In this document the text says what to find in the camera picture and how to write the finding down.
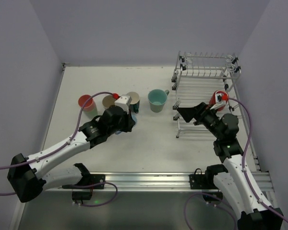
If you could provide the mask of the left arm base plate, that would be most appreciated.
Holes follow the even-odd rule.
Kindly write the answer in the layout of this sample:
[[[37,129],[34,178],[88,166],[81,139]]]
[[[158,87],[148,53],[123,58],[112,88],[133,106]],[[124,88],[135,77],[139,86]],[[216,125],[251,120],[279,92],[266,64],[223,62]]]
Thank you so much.
[[[76,184],[68,184],[68,185],[63,185],[63,189],[72,189],[75,188],[75,186],[88,186],[88,185],[94,185],[94,184],[99,184],[95,187],[92,187],[91,189],[104,189],[104,185],[100,184],[105,182],[106,176],[104,174],[87,174],[83,176],[79,182]]]

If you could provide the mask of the beige tall cup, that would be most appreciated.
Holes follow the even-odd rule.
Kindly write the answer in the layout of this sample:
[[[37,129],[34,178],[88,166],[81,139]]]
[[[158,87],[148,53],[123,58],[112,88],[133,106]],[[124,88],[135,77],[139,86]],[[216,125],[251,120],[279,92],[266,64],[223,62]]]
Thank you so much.
[[[116,99],[112,95],[107,95],[102,100],[102,105],[104,109],[108,109],[111,106],[115,105]]]

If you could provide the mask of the light blue mug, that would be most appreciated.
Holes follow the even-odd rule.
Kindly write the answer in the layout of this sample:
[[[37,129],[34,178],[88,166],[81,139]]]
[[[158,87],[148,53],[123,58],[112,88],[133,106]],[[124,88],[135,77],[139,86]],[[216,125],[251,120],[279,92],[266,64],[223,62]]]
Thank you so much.
[[[137,117],[136,117],[136,114],[135,113],[131,113],[131,116],[132,116],[132,119],[133,121],[135,122],[135,125],[134,127],[137,125]],[[120,133],[122,133],[122,131],[117,131],[115,134],[116,135],[119,135]]]

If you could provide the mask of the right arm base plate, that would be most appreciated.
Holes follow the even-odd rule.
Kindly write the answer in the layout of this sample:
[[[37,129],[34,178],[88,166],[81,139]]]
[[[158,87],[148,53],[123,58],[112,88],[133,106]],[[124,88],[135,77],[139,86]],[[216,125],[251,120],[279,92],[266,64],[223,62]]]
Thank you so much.
[[[218,189],[213,182],[213,178],[197,168],[194,173],[189,174],[189,184],[192,190],[212,190]]]

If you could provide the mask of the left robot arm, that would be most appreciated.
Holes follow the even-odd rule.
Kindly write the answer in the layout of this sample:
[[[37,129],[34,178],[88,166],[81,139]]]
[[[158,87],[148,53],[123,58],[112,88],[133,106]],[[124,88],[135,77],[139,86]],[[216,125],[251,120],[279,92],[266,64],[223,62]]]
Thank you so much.
[[[14,156],[7,179],[22,203],[55,187],[87,188],[93,177],[82,163],[75,163],[62,171],[54,168],[74,155],[107,141],[112,134],[130,132],[135,125],[136,118],[131,112],[111,106],[102,115],[78,126],[74,134],[58,144],[27,157],[21,153]]]

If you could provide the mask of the dark green mug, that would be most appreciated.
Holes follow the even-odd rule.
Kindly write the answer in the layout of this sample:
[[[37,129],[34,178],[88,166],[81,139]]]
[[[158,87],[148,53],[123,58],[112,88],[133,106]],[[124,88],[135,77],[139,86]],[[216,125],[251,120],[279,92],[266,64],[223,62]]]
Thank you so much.
[[[139,113],[139,106],[140,106],[140,96],[136,92],[128,92],[128,96],[131,97],[131,102],[129,105],[129,109],[134,113]]]

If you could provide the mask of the light green mug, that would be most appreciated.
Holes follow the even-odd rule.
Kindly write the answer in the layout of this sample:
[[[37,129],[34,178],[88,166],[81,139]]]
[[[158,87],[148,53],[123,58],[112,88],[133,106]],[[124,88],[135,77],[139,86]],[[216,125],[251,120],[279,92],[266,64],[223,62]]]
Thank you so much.
[[[169,95],[169,90],[154,89],[148,94],[150,109],[154,113],[159,113],[163,110]]]

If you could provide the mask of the pink cup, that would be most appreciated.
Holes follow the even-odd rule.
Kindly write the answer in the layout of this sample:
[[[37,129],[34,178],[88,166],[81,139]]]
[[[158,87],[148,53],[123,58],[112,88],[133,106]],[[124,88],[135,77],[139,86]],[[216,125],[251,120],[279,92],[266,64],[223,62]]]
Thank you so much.
[[[88,95],[82,95],[79,99],[78,99],[78,105],[83,109],[83,111],[85,112],[91,112],[95,109],[96,105],[95,105],[95,101],[94,99]]]

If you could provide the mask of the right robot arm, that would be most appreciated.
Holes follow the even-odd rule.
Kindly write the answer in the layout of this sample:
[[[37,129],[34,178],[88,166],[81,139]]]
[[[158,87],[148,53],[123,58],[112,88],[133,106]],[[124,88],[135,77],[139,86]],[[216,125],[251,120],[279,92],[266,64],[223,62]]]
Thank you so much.
[[[214,152],[221,164],[207,167],[206,179],[223,193],[232,207],[239,230],[279,230],[282,212],[273,208],[265,197],[246,164],[242,148],[236,138],[239,119],[231,113],[218,117],[206,103],[195,107],[179,107],[178,113],[185,122],[195,120],[215,137]]]

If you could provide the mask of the green cup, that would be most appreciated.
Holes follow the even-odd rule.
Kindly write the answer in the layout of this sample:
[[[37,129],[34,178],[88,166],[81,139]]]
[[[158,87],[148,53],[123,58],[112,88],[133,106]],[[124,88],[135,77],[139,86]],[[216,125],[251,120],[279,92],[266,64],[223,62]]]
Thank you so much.
[[[93,119],[95,116],[98,115],[98,110],[96,105],[94,104],[93,106],[89,107],[89,108],[85,108],[84,109],[84,114],[90,118]]]

